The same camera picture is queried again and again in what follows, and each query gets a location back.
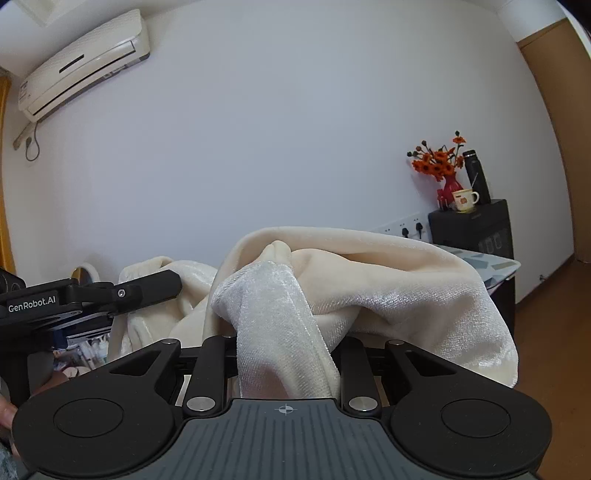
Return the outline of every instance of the air conditioner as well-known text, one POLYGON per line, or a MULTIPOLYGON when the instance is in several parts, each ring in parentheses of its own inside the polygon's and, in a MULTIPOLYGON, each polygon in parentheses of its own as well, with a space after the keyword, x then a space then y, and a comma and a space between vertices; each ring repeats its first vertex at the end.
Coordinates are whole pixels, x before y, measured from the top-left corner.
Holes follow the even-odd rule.
POLYGON ((144 20, 139 10, 132 10, 80 37, 31 73, 21 84, 18 108, 38 122, 149 56, 144 20))

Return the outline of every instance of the cream blanket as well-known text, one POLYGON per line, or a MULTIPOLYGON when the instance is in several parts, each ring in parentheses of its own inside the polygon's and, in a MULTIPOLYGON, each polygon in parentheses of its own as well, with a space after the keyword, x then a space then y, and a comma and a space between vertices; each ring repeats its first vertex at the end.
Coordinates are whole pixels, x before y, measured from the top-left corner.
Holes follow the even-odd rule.
POLYGON ((505 385, 517 381, 515 345, 478 273, 423 242, 268 228, 240 240, 213 283, 212 267, 166 258, 132 265, 120 280, 161 268, 181 275, 183 292, 117 318, 110 359, 169 336, 196 346, 236 333, 243 397, 337 397, 329 352, 353 332, 367 346, 400 338, 505 385))

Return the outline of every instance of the red vase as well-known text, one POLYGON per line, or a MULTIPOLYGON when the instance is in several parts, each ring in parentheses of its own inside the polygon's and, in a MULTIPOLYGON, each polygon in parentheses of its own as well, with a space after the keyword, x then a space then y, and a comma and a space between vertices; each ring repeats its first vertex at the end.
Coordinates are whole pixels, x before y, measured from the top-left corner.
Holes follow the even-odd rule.
POLYGON ((443 197, 447 200, 449 206, 453 205, 453 192, 463 190, 464 187, 456 180, 456 172, 451 175, 445 175, 445 186, 443 187, 443 197))

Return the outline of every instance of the mug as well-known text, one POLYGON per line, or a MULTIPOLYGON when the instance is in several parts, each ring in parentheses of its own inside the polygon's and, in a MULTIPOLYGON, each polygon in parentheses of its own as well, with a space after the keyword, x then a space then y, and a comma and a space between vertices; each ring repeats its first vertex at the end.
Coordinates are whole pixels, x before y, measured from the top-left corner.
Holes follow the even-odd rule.
POLYGON ((458 212, 470 212, 474 204, 480 200, 480 194, 472 189, 458 190, 453 192, 453 199, 458 212))

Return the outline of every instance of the round pad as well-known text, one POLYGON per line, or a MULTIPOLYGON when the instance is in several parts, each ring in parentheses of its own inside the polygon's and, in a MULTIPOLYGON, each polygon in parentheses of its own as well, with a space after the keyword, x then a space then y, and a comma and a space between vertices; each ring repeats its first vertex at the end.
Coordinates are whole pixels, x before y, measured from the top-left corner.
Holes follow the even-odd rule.
POLYGON ((123 420, 123 409, 102 398, 83 398, 60 408, 53 423, 71 437, 92 438, 115 430, 123 420))
POLYGON ((551 424, 535 400, 471 372, 414 380, 390 420, 411 458, 454 478, 506 478, 541 461, 551 424))
POLYGON ((171 407, 142 377, 92 372, 29 399, 13 428, 26 467, 55 478, 123 475, 157 456, 173 431, 171 407))
POLYGON ((503 407, 475 398, 448 403, 441 411, 441 419, 453 432, 475 439, 498 435, 511 422, 503 407))

